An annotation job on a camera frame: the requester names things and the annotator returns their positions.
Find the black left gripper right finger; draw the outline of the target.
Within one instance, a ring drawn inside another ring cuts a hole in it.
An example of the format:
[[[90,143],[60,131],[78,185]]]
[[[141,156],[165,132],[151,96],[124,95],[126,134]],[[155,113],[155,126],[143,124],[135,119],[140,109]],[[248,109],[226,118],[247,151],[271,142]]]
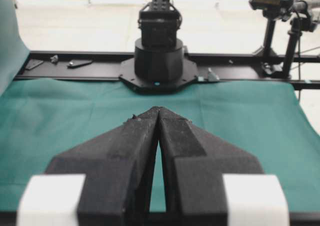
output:
[[[183,225],[289,225],[275,175],[252,154],[160,108],[168,209]]]

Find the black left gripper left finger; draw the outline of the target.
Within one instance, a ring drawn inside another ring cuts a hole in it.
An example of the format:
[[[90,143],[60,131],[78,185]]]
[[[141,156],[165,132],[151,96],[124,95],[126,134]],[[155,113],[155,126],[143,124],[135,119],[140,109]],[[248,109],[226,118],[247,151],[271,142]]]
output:
[[[30,178],[17,225],[143,225],[158,145],[159,107],[54,156]]]

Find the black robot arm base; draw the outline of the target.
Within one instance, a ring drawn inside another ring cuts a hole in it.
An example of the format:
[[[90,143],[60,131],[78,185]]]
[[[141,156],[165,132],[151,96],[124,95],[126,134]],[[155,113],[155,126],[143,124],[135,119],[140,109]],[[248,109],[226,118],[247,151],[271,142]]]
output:
[[[134,57],[121,63],[119,78],[135,90],[171,92],[198,79],[195,62],[177,38],[182,16],[170,0],[151,0],[139,11],[141,37]]]

